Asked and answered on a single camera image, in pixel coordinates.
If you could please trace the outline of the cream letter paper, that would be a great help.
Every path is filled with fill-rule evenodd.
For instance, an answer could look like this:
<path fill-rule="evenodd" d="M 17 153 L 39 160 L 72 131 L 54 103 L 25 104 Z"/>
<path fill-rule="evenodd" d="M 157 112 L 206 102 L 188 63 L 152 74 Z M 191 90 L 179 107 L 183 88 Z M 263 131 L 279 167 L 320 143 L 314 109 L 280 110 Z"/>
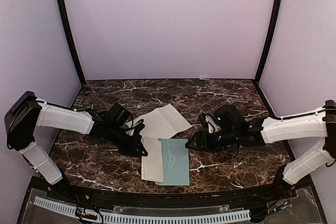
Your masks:
<path fill-rule="evenodd" d="M 152 182 L 163 182 L 162 143 L 156 138 L 145 136 L 143 146 L 148 152 L 141 159 L 141 179 Z"/>

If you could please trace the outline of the blue-grey envelope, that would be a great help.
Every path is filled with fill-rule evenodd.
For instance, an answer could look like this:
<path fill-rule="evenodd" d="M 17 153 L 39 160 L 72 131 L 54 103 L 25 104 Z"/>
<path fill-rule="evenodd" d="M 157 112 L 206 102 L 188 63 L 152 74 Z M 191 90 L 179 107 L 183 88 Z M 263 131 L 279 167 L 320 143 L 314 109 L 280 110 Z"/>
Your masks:
<path fill-rule="evenodd" d="M 185 147 L 187 139 L 159 139 L 162 143 L 163 182 L 160 186 L 189 186 L 189 152 Z"/>

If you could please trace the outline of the white-sleeved left robot arm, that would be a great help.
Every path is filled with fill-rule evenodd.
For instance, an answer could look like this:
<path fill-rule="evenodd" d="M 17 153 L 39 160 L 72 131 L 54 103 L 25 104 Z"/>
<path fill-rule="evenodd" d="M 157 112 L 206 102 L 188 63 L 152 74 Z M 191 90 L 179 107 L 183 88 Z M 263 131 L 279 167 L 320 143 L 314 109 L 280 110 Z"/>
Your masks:
<path fill-rule="evenodd" d="M 53 105 L 26 91 L 5 114 L 7 148 L 19 152 L 50 185 L 63 180 L 61 169 L 35 140 L 37 127 L 89 134 L 94 126 L 93 112 Z"/>

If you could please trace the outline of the white-sleeved robot arm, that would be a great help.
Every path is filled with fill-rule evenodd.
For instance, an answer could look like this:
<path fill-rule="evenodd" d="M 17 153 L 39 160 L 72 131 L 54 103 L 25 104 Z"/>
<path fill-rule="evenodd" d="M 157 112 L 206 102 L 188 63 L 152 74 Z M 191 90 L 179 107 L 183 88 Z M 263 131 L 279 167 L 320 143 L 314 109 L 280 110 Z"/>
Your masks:
<path fill-rule="evenodd" d="M 249 134 L 257 133 L 262 144 L 272 144 L 298 138 L 317 138 L 318 142 L 300 157 L 279 170 L 280 179 L 288 185 L 314 172 L 329 162 L 335 163 L 335 101 L 306 113 L 281 117 L 253 119 L 248 123 Z"/>
<path fill-rule="evenodd" d="M 5 114 L 7 148 L 19 152 L 50 185 L 63 180 L 61 169 L 35 140 L 37 127 L 89 134 L 94 126 L 93 112 L 53 105 L 26 91 Z"/>

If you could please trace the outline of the white-sleeved right robot arm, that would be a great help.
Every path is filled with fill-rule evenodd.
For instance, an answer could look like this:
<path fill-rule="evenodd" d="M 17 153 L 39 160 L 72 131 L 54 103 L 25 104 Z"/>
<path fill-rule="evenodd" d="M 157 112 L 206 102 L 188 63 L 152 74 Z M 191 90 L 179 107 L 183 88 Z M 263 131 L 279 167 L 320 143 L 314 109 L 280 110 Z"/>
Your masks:
<path fill-rule="evenodd" d="M 318 142 L 300 157 L 279 170 L 280 179 L 288 185 L 314 172 L 329 162 L 335 163 L 335 101 L 306 113 L 281 117 L 253 119 L 248 123 L 249 134 L 257 133 L 262 144 L 272 144 L 298 138 L 317 138 Z"/>

